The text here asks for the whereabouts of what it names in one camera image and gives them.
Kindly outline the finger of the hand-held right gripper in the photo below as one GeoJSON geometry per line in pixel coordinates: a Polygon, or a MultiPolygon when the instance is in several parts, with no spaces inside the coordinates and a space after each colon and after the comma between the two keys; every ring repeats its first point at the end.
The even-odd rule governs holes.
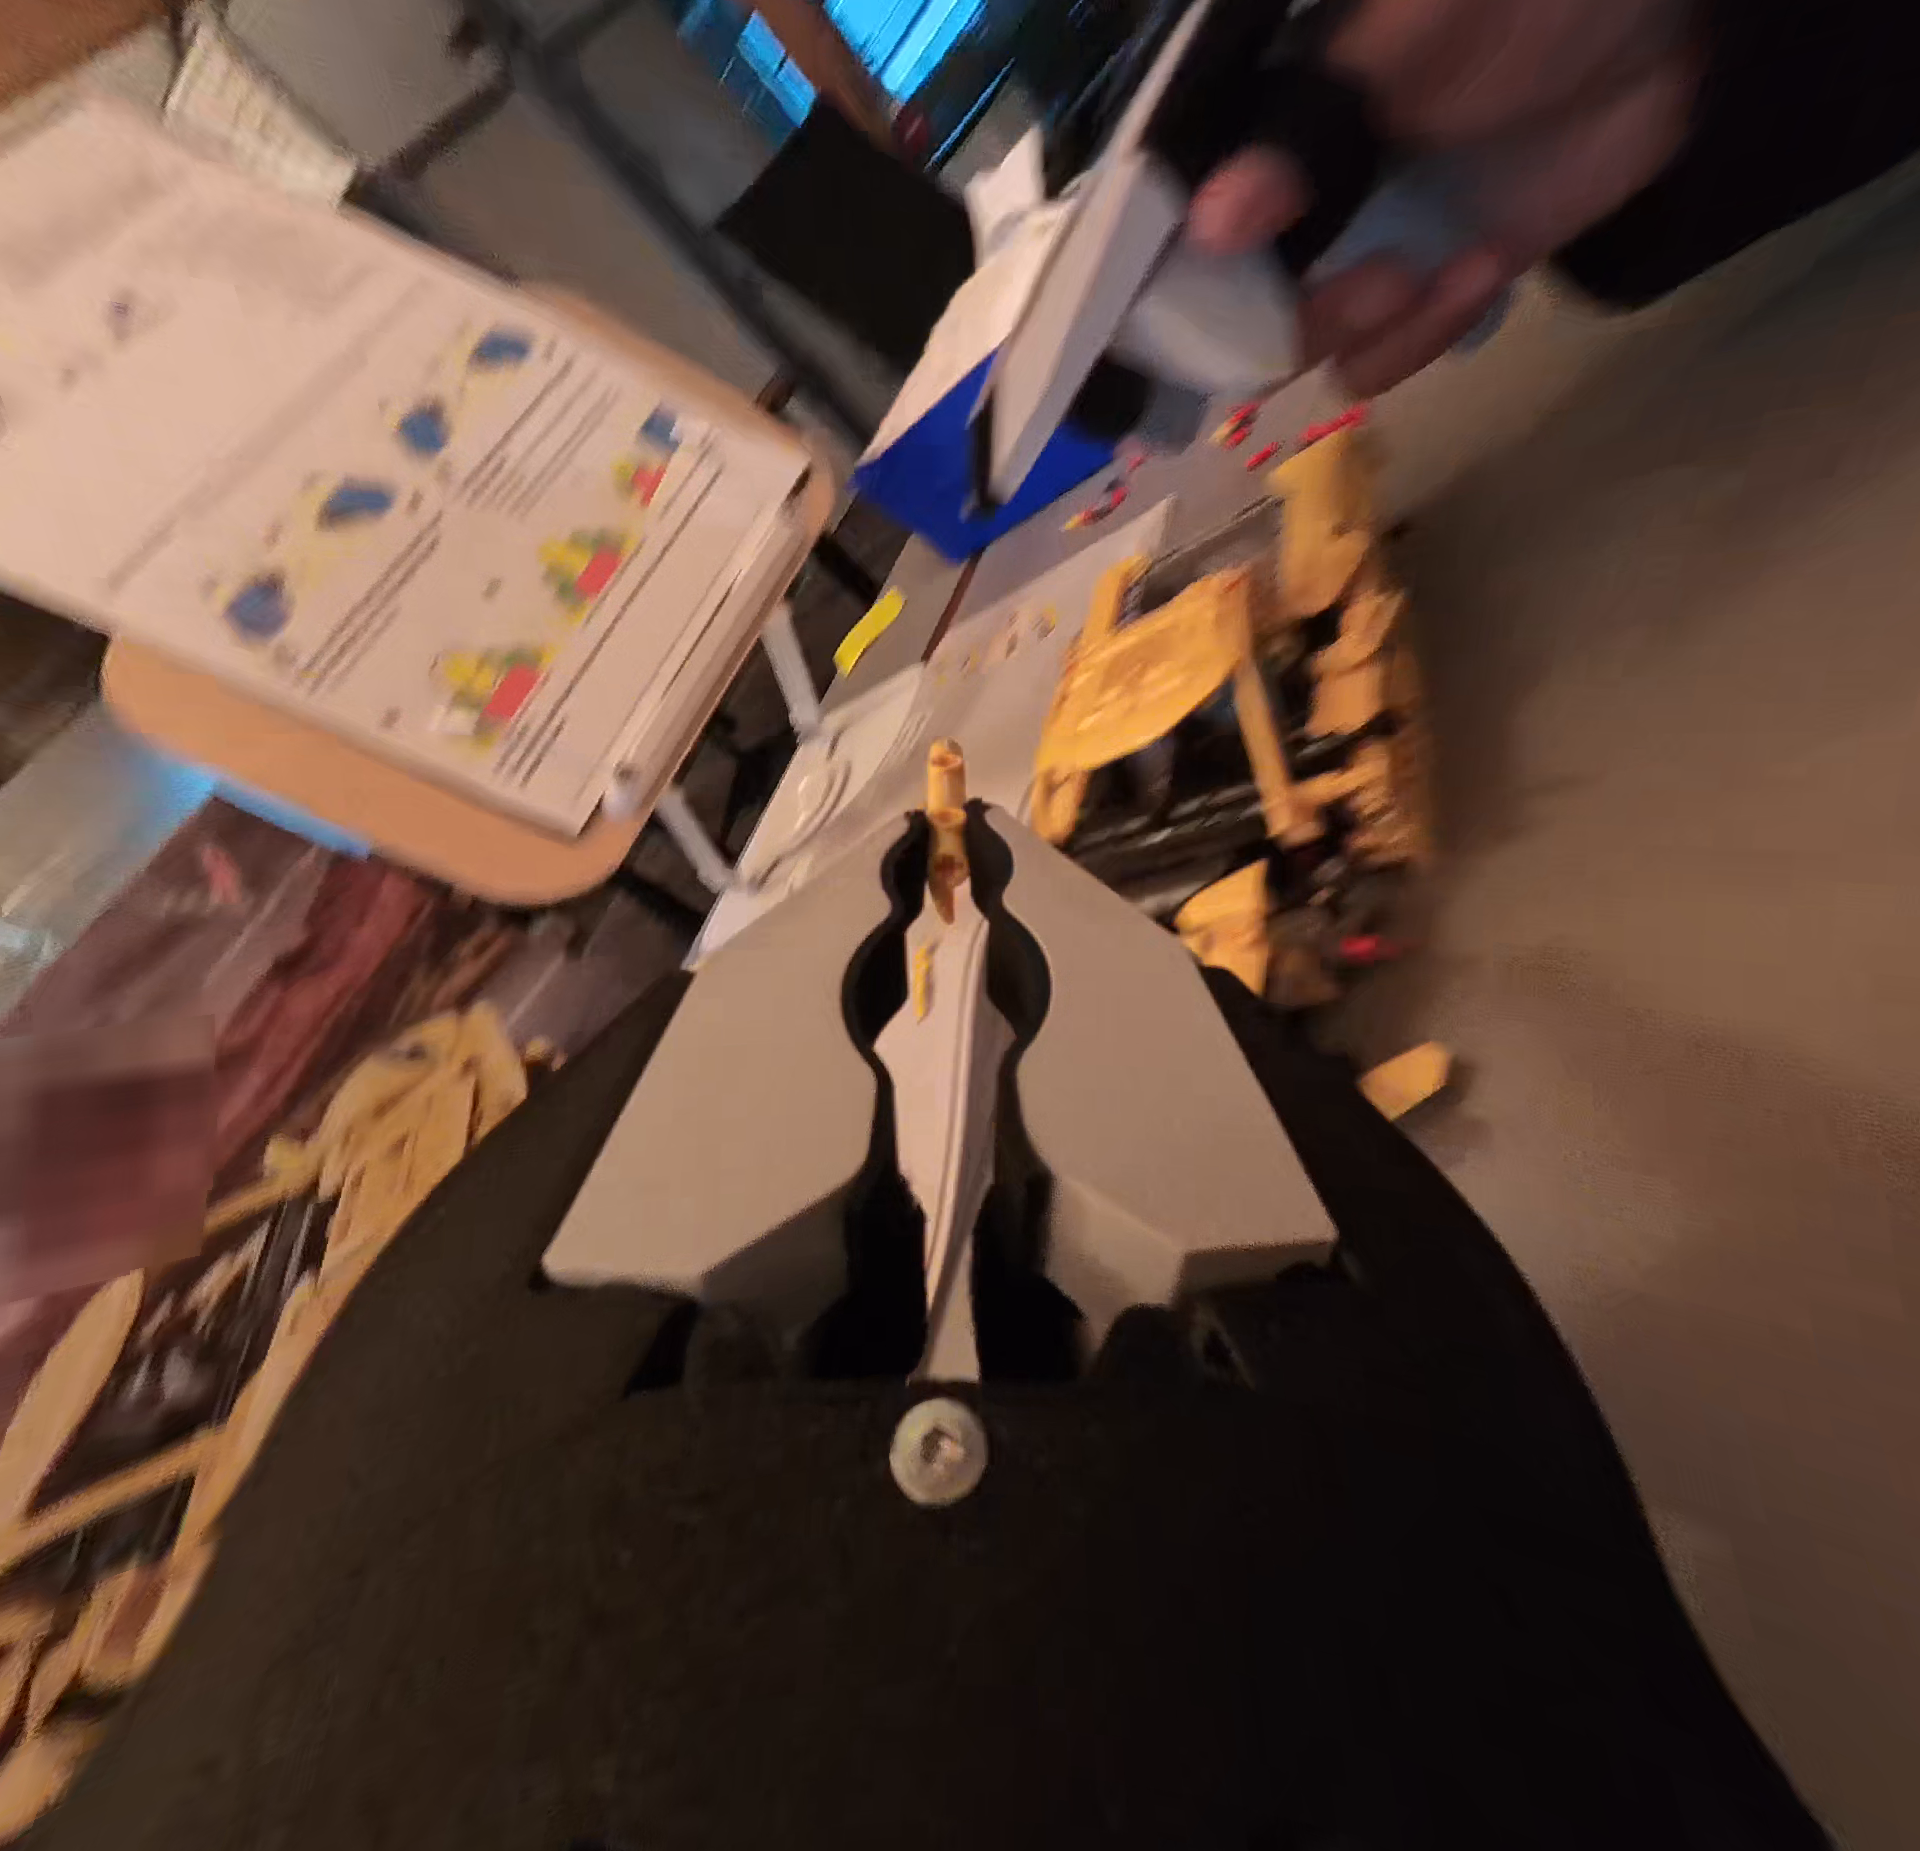
{"type": "Polygon", "coordinates": [[[1056,232],[975,410],[975,501],[1006,508],[1107,361],[1148,390],[1217,392],[1206,271],[1179,252],[1189,194],[1147,134],[1215,0],[1165,0],[1073,113],[1083,147],[1056,232]]]}

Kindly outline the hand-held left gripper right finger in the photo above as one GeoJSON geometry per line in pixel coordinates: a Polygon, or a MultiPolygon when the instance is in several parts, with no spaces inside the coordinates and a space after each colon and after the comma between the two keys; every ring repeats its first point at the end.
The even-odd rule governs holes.
{"type": "Polygon", "coordinates": [[[1331,1258],[1201,963],[968,808],[968,1377],[1069,1379],[1134,1310],[1331,1258]]]}

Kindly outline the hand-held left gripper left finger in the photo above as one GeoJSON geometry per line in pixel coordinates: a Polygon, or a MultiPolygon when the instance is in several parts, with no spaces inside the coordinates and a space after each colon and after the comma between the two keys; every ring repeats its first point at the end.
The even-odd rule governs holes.
{"type": "Polygon", "coordinates": [[[733,1310],[833,1377],[927,1344],[925,1215],[861,1014],[907,999],[925,814],[861,838],[693,970],[540,1273],[733,1310]]]}

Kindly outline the yellow brick piece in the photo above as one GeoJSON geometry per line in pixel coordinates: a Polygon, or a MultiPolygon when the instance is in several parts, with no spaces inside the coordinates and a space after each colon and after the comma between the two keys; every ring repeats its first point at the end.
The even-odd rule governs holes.
{"type": "Polygon", "coordinates": [[[1454,1080],[1454,1052],[1428,1041],[1360,1072],[1358,1091],[1375,1113],[1402,1122],[1435,1103],[1454,1080]]]}

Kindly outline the yellow brick toy car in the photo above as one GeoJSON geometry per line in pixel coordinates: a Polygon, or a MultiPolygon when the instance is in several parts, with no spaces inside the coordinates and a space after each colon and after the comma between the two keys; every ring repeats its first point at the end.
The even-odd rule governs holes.
{"type": "Polygon", "coordinates": [[[1404,953],[1433,856],[1425,681],[1368,408],[1261,454],[1263,498],[1099,582],[1026,822],[1295,1011],[1404,953]]]}

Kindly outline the yellow axle connector brick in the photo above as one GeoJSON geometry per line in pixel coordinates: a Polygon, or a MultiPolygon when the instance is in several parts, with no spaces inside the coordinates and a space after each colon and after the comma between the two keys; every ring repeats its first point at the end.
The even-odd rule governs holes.
{"type": "Polygon", "coordinates": [[[946,925],[958,922],[960,890],[970,880],[968,779],[961,748],[941,736],[927,759],[929,901],[946,925]]]}

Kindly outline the grey desk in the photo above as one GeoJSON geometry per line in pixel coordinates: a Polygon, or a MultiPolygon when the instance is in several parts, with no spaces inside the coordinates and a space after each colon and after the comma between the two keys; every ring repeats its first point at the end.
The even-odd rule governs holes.
{"type": "Polygon", "coordinates": [[[1738,279],[1415,534],[1467,1107],[1259,1025],[1355,1249],[872,1479],[721,1848],[1917,1848],[1917,170],[1738,279]]]}

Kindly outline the person's right hand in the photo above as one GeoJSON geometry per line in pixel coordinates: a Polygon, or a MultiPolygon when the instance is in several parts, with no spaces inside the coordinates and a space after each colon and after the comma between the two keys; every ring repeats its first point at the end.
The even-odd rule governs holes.
{"type": "Polygon", "coordinates": [[[1461,248],[1432,277],[1375,256],[1303,301],[1306,361],[1357,399],[1412,379],[1529,271],[1641,194],[1686,138],[1693,0],[1358,0],[1331,75],[1384,142],[1458,178],[1461,248]]]}

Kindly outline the crumpled white paper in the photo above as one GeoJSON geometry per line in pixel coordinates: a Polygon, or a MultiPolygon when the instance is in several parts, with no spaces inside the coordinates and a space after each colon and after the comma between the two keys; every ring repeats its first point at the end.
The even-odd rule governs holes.
{"type": "Polygon", "coordinates": [[[1068,220],[1047,185],[1047,129],[1031,127],[960,193],[968,268],[887,419],[894,436],[921,423],[964,379],[988,366],[1037,301],[1068,220]]]}

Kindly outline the scattered small coloured pins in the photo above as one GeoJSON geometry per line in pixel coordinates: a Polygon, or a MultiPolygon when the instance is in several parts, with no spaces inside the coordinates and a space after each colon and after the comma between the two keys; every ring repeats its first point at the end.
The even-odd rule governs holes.
{"type": "MultiPolygon", "coordinates": [[[[1366,399],[1349,403],[1337,414],[1306,423],[1293,441],[1274,439],[1261,443],[1256,451],[1247,454],[1241,467],[1249,474],[1267,473],[1270,467],[1284,463],[1288,457],[1302,451],[1310,451],[1338,433],[1362,427],[1370,419],[1370,413],[1371,403],[1366,399]]],[[[1259,416],[1261,405],[1252,401],[1237,405],[1222,423],[1215,425],[1211,446],[1223,453],[1247,451],[1254,443],[1259,416]]],[[[1124,459],[1123,465],[1100,483],[1099,491],[1062,521],[1060,532],[1087,532],[1114,518],[1129,504],[1135,479],[1140,476],[1140,473],[1147,470],[1147,465],[1148,459],[1145,454],[1134,454],[1124,459]]]]}

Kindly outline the blue storage bin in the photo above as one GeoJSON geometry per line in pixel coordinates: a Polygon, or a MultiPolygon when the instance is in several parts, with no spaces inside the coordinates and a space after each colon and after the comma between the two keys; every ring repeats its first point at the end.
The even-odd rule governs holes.
{"type": "Polygon", "coordinates": [[[1019,491],[988,504],[975,483],[976,405],[988,396],[993,357],[960,375],[941,399],[894,436],[877,435],[853,470],[853,494],[946,563],[968,563],[1049,505],[1109,473],[1115,439],[1077,423],[1054,431],[1019,491]]]}

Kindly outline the white folding stand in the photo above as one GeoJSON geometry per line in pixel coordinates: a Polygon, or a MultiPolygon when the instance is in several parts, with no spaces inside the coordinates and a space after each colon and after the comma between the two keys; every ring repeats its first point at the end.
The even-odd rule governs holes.
{"type": "Polygon", "coordinates": [[[724,854],[679,788],[662,791],[651,822],[667,832],[711,897],[708,918],[695,923],[682,961],[686,970],[802,889],[827,862],[830,827],[875,780],[918,701],[921,651],[904,651],[899,663],[884,656],[887,675],[853,685],[861,667],[875,663],[875,651],[887,649],[898,624],[850,680],[835,678],[796,753],[776,766],[773,794],[736,856],[724,854]]]}

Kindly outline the dark toy car box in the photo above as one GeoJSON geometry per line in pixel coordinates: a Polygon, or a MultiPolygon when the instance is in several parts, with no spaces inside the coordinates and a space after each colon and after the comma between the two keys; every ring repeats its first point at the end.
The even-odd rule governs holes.
{"type": "Polygon", "coordinates": [[[4,1844],[156,1665],[375,1258],[686,956],[629,889],[517,918],[205,804],[8,1025],[212,1030],[202,1248],[56,1296],[4,1376],[4,1844]]]}

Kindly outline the clipboard with printed sheet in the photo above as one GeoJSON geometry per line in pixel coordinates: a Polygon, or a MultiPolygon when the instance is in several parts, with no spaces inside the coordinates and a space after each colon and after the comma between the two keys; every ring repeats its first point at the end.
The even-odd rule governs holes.
{"type": "Polygon", "coordinates": [[[624,865],[841,494],[607,321],[115,99],[4,139],[4,593],[123,727],[490,905],[624,865]]]}

